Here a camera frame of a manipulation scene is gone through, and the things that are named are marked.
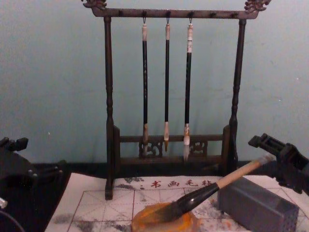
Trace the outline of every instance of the wall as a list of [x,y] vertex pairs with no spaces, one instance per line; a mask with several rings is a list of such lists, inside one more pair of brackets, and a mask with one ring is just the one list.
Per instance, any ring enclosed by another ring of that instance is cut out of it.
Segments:
[[[237,1],[120,1],[109,7],[242,10]],[[238,154],[268,133],[309,153],[309,1],[273,0],[246,28],[239,94]],[[170,130],[182,134],[188,19],[171,19]],[[147,19],[149,134],[164,123],[165,19]],[[231,112],[235,20],[194,19],[191,133],[222,133]],[[114,122],[142,133],[142,19],[112,20]],[[29,138],[32,162],[106,161],[104,25],[78,0],[0,2],[0,137]],[[178,154],[181,144],[170,145]],[[219,154],[220,144],[210,145]],[[124,157],[135,145],[122,146]]]

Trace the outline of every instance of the carved dragon finial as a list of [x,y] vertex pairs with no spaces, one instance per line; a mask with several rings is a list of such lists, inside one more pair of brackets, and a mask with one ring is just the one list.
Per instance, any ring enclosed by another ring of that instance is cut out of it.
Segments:
[[247,0],[245,2],[245,10],[247,13],[253,13],[254,11],[264,11],[271,0]]
[[87,2],[83,3],[86,8],[98,8],[104,10],[107,3],[106,0],[86,0]]

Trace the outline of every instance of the cable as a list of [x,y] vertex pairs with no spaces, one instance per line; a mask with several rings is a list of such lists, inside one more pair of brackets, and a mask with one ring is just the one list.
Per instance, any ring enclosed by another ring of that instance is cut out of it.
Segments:
[[18,221],[16,221],[16,219],[14,217],[12,217],[11,215],[9,215],[8,213],[6,213],[2,210],[0,210],[0,214],[5,216],[6,218],[10,219],[15,224],[15,226],[17,226],[19,228],[19,230],[21,232],[25,232],[24,228],[18,223]]

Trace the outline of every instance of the wooden brush stand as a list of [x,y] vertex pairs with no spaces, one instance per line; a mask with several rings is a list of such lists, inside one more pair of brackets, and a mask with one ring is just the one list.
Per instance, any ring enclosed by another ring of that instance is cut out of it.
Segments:
[[[90,8],[96,17],[104,18],[105,28],[105,79],[107,92],[107,165],[108,176],[105,187],[105,198],[112,199],[113,182],[122,165],[153,163],[182,163],[183,157],[163,157],[163,135],[149,136],[148,153],[143,154],[141,136],[121,136],[120,130],[114,125],[112,116],[112,17],[159,17],[159,18],[208,18],[231,19],[239,22],[239,36],[234,73],[233,99],[231,118],[222,134],[214,135],[190,135],[190,156],[188,162],[205,163],[209,165],[219,164],[222,175],[226,175],[237,168],[238,156],[236,148],[237,135],[237,109],[239,101],[239,89],[244,48],[245,27],[248,19],[256,19],[259,12],[265,10],[271,0],[248,0],[244,11],[212,11],[212,10],[157,10],[157,9],[117,9],[107,8],[106,0],[86,0],[84,6]],[[183,135],[171,135],[169,142],[182,142]],[[220,155],[207,153],[208,141],[222,141]],[[121,143],[138,143],[140,152],[138,158],[122,158],[120,154]]]

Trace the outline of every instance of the large calligraphy brush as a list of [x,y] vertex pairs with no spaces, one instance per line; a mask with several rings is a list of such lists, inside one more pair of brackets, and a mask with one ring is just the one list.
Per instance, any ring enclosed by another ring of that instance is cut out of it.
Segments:
[[187,43],[187,68],[185,78],[185,110],[184,110],[184,133],[183,133],[183,159],[188,160],[190,153],[190,129],[189,129],[189,110],[190,110],[190,78],[191,78],[191,55],[192,55],[192,37],[193,25],[192,19],[188,27],[188,43]]
[[134,218],[133,221],[138,221],[143,226],[147,225],[161,225],[179,219],[182,215],[190,212],[211,195],[232,182],[238,180],[242,176],[252,172],[253,170],[261,167],[262,165],[273,161],[275,156],[267,154],[256,160],[251,161],[245,166],[235,170],[227,176],[221,178],[216,183],[210,184],[191,193],[184,195],[177,201],[170,204],[165,204],[163,207],[156,204],[150,206],[151,208],[144,209],[143,213],[139,214],[138,218]]
[[169,145],[169,18],[166,24],[166,42],[165,42],[165,124],[164,124],[164,145],[165,152]]
[[143,154],[147,155],[148,148],[148,125],[147,125],[147,107],[148,107],[148,87],[147,87],[147,25],[146,18],[143,18],[142,42],[143,42],[143,95],[144,95],[144,112],[143,112]]

